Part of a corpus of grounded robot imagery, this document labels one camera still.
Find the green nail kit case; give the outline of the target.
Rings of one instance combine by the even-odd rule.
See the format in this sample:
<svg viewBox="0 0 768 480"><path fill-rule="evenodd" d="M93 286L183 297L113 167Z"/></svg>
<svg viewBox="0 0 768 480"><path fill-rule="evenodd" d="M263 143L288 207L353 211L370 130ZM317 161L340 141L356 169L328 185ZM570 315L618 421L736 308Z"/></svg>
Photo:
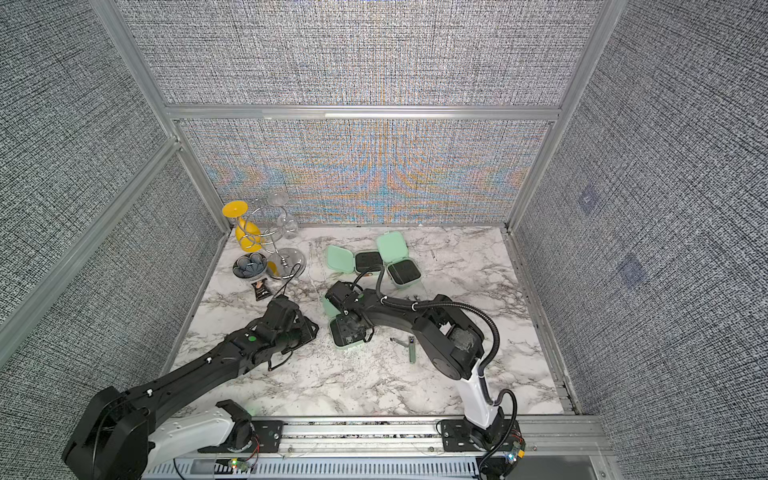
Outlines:
<svg viewBox="0 0 768 480"><path fill-rule="evenodd" d="M407 288L422 280L422 272L411 258L405 237L399 231L385 233L376 238L385 272L397 288Z"/></svg>
<svg viewBox="0 0 768 480"><path fill-rule="evenodd" d="M368 338L366 324L351 315L343 315L331 302L323 298L322 305L329 318L329 330L334 345L345 349L357 344L363 344Z"/></svg>
<svg viewBox="0 0 768 480"><path fill-rule="evenodd" d="M376 250L353 252L331 245L326 249L326 264L335 272L369 275L382 270L383 260Z"/></svg>

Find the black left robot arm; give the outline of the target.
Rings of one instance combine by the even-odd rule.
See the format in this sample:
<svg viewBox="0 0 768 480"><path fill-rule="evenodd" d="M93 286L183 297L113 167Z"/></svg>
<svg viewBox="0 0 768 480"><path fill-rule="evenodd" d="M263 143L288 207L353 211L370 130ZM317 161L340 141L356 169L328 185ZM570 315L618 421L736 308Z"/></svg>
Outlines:
<svg viewBox="0 0 768 480"><path fill-rule="evenodd" d="M313 341L318 325L285 295L266 312L178 369L125 391L95 394L64 447L79 479L139 479L158 464L200 449L240 453L258 448L251 415L232 400L202 414L173 416L214 388Z"/></svg>

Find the green nail kit case right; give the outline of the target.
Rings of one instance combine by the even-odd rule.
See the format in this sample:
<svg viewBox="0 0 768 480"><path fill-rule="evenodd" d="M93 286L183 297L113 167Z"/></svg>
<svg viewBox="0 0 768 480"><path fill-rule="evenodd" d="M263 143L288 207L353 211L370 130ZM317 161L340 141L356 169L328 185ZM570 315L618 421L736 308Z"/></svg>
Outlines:
<svg viewBox="0 0 768 480"><path fill-rule="evenodd" d="M411 258L405 237L399 231L385 233L376 238L385 272L397 288L407 288L422 280L422 272Z"/></svg>

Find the chrome cup holder stand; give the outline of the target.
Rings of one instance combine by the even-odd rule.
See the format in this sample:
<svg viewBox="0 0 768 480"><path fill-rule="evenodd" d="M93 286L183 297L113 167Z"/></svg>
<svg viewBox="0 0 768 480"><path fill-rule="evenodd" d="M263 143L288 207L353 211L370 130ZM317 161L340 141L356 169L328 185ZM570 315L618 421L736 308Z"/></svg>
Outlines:
<svg viewBox="0 0 768 480"><path fill-rule="evenodd" d="M307 264L305 254L287 245L276 225L279 210L271 207L266 198L248 204L248 212L241 218L253 222L261 230L262 249L258 251L267 259L266 273L275 280L287 281L301 276Z"/></svg>

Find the black snack packet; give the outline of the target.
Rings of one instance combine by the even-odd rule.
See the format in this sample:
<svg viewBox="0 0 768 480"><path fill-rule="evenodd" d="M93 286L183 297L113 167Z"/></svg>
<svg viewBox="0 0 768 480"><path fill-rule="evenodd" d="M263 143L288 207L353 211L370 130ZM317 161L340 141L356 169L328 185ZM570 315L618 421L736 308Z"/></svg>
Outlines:
<svg viewBox="0 0 768 480"><path fill-rule="evenodd" d="M256 301L265 300L273 295L264 280L257 280L251 284Z"/></svg>

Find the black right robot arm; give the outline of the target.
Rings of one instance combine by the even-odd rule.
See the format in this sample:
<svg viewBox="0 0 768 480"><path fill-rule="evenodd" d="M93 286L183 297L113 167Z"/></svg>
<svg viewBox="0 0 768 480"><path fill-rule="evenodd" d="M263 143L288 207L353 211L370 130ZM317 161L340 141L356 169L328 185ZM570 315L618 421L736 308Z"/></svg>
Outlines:
<svg viewBox="0 0 768 480"><path fill-rule="evenodd" d="M382 276L373 288L357 281L338 281L325 294L336 310L330 328L338 346L364 342L378 327L413 336L435 369L453 381L463 405L461 435L484 451L508 441L522 444L518 402L510 389L493 398L485 369L500 348L500 332L482 310L445 295L412 300L381 291Z"/></svg>

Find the yellow plastic cup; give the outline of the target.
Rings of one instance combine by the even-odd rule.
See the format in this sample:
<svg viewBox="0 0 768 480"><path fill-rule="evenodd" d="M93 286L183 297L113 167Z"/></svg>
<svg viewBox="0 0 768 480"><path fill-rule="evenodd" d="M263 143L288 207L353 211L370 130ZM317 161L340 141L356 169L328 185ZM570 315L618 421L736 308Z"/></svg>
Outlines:
<svg viewBox="0 0 768 480"><path fill-rule="evenodd" d="M239 218L235 227L235 237L240 248L246 253L258 252L262 249L261 230L251 221Z"/></svg>

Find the clear glass cup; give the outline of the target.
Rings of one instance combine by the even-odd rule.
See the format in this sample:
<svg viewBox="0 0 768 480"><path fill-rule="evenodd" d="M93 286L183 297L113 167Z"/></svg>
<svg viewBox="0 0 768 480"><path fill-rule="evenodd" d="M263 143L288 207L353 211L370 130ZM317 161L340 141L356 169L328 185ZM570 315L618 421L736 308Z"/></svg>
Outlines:
<svg viewBox="0 0 768 480"><path fill-rule="evenodd" d="M295 217L287 210L288 196L282 192L270 193L267 196L267 203L279 210L276 225L285 239L293 239L298 234L298 223Z"/></svg>

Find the green nail kit case front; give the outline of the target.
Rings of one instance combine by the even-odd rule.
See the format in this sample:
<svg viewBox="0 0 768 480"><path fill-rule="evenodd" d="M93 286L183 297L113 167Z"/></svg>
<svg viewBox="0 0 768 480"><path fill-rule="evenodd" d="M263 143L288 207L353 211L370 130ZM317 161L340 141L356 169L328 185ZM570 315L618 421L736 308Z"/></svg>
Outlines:
<svg viewBox="0 0 768 480"><path fill-rule="evenodd" d="M343 315L331 302L323 298L322 305L329 318L329 330L334 345L345 349L357 344L363 344L368 338L366 324L351 315Z"/></svg>

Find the black white patterned bowl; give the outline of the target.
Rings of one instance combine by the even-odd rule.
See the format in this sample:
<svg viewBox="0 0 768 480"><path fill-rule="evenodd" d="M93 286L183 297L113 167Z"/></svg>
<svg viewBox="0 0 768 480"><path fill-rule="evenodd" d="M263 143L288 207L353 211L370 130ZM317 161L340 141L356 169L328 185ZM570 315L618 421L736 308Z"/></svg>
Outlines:
<svg viewBox="0 0 768 480"><path fill-rule="evenodd" d="M232 273L242 280L260 279L266 275L267 259L259 252L246 253L232 265Z"/></svg>

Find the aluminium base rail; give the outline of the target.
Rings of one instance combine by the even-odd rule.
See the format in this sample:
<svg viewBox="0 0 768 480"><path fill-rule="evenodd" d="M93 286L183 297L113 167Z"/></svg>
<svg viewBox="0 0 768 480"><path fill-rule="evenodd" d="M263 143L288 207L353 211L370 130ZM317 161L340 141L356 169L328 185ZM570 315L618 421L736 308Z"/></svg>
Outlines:
<svg viewBox="0 0 768 480"><path fill-rule="evenodd" d="M595 417L523 415L502 444L474 444L459 417L173 419L145 447L96 455L98 479L620 479Z"/></svg>

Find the yellow cup on stand top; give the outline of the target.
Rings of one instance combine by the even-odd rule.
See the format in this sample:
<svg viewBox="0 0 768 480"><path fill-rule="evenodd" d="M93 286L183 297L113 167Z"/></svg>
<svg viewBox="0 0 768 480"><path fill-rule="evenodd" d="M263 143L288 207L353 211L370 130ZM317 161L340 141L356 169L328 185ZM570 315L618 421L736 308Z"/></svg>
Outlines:
<svg viewBox="0 0 768 480"><path fill-rule="evenodd" d="M243 217L248 212L249 206L243 200L234 200L225 204L221 211L228 219L237 219Z"/></svg>

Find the green nail kit case middle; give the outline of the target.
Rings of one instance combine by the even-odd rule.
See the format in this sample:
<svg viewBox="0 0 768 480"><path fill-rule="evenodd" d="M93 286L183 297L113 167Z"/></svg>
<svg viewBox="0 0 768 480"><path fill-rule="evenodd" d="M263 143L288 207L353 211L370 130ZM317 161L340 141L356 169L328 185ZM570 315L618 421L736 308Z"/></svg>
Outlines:
<svg viewBox="0 0 768 480"><path fill-rule="evenodd" d="M331 245L326 249L326 264L335 272L369 275L382 270L383 260L376 250L353 252Z"/></svg>

